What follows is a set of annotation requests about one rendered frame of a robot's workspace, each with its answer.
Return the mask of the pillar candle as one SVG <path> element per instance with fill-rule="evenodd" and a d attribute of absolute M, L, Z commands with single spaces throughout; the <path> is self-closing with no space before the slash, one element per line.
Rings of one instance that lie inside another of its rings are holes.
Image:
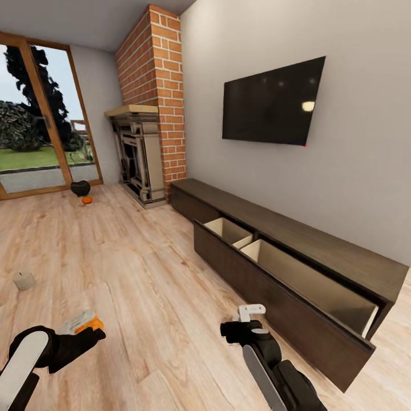
<path fill-rule="evenodd" d="M 14 276 L 14 283 L 18 290 L 29 290 L 36 284 L 31 272 L 23 272 Z"/>

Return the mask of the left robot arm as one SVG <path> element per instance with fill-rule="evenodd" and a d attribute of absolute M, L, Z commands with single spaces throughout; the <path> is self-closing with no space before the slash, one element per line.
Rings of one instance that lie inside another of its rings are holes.
<path fill-rule="evenodd" d="M 85 309 L 53 329 L 35 326 L 15 336 L 9 347 L 9 360 L 0 372 L 0 411 L 25 411 L 39 381 L 35 368 L 49 366 L 53 374 L 106 338 L 102 329 L 87 327 L 75 331 L 93 318 L 95 313 Z"/>

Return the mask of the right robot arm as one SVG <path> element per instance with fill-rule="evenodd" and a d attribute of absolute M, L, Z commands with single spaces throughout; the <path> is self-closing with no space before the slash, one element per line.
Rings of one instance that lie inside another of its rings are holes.
<path fill-rule="evenodd" d="M 227 343 L 243 347 L 245 363 L 270 411 L 328 411 L 311 381 L 291 361 L 281 361 L 279 344 L 271 332 L 258 320 L 249 319 L 263 314 L 262 304 L 239 305 L 237 320 L 222 324 L 220 331 Z"/>

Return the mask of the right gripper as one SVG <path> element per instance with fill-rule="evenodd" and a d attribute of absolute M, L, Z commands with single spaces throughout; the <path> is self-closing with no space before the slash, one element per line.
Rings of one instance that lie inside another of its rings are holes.
<path fill-rule="evenodd" d="M 238 343 L 242 345 L 241 342 L 241 335 L 243 330 L 247 327 L 254 327 L 257 325 L 258 329 L 260 329 L 261 323 L 258 320 L 251 320 L 250 322 L 239 322 L 234 320 L 233 322 L 226 322 L 225 324 L 221 325 L 221 336 L 226 337 L 227 343 Z"/>

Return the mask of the cauldron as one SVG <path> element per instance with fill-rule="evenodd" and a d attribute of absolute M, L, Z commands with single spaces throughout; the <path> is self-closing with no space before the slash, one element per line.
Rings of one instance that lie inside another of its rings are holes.
<path fill-rule="evenodd" d="M 88 193 L 90 192 L 91 187 L 92 186 L 85 180 L 82 180 L 79 182 L 72 182 L 70 184 L 70 190 L 74 192 L 77 195 L 77 197 L 83 196 L 82 199 L 87 197 Z"/>

